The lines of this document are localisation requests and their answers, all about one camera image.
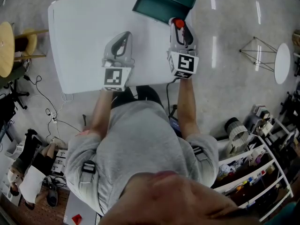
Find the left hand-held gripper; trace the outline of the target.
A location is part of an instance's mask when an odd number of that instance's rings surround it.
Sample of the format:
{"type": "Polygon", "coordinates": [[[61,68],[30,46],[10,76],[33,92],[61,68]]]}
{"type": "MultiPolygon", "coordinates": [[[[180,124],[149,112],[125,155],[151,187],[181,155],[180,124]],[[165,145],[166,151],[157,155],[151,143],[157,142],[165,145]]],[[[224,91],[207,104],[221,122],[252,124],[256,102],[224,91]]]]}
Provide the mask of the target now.
{"type": "Polygon", "coordinates": [[[133,36],[129,31],[118,34],[105,46],[102,67],[105,70],[103,89],[122,92],[128,86],[134,69],[133,36]]]}

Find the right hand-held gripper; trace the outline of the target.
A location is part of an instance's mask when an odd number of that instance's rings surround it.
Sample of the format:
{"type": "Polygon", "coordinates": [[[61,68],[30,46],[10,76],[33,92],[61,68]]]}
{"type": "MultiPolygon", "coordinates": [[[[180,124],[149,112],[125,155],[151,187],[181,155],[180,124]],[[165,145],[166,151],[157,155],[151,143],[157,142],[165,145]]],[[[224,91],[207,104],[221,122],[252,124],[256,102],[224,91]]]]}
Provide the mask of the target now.
{"type": "Polygon", "coordinates": [[[167,51],[171,74],[177,78],[189,79],[197,71],[198,39],[193,28],[187,22],[169,19],[170,48],[167,51]]]}

